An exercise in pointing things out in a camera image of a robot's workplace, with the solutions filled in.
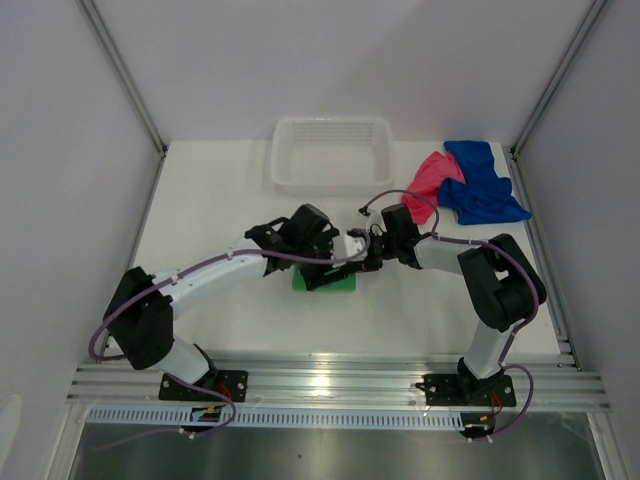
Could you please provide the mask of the green microfiber towel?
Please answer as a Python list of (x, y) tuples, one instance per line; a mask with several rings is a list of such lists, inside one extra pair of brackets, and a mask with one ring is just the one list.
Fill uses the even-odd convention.
[[(292, 276), (292, 289), (296, 292), (308, 292), (305, 281), (298, 268), (294, 269)], [(353, 292), (356, 290), (356, 277), (349, 274), (342, 279), (335, 280), (315, 288), (315, 292)]]

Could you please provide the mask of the pink microfiber towel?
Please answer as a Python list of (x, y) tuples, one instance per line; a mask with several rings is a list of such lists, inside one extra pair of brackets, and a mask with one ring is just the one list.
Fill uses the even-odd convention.
[[(451, 153), (433, 152), (420, 165), (407, 190), (427, 198), (437, 206), (440, 185), (447, 178), (466, 183), (463, 172)], [(401, 196), (401, 202), (407, 206), (412, 220), (418, 225), (425, 224), (434, 213), (433, 206), (408, 193)]]

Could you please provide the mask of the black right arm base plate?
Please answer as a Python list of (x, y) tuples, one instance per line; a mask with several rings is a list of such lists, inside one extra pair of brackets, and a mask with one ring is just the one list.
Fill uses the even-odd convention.
[(468, 372), (425, 374), (414, 386), (428, 406), (490, 407), (492, 399), (504, 407), (516, 406), (513, 382), (504, 370), (484, 379)]

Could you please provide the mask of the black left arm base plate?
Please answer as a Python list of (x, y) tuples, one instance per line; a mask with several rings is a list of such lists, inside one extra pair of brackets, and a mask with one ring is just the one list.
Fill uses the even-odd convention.
[[(205, 376), (196, 383), (204, 388), (222, 394), (233, 402), (244, 403), (248, 390), (249, 373), (244, 370), (219, 370), (217, 376)], [(186, 387), (164, 374), (160, 383), (158, 398), (163, 401), (204, 402), (218, 401), (218, 398), (208, 393)]]

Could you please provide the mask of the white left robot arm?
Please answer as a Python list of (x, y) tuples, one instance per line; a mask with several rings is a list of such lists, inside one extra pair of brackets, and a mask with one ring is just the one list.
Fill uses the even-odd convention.
[(175, 322), (200, 302), (237, 283), (291, 267), (347, 266), (370, 244), (362, 229), (341, 233), (311, 204), (291, 217), (256, 225), (225, 250), (196, 264), (150, 274), (142, 267), (122, 277), (103, 325), (135, 370), (158, 370), (181, 381), (197, 400), (216, 390), (218, 369), (196, 344), (180, 339)]

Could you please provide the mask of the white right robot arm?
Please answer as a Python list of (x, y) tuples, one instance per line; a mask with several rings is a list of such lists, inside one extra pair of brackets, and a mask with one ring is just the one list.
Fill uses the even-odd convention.
[(464, 401), (481, 402), (503, 375), (515, 336), (546, 301), (542, 280), (509, 234), (463, 240), (422, 233), (403, 203), (384, 208), (379, 216), (382, 232), (372, 235), (365, 260), (369, 269), (380, 267), (385, 260), (397, 260), (416, 270), (463, 278), (478, 326), (458, 362), (456, 389)]

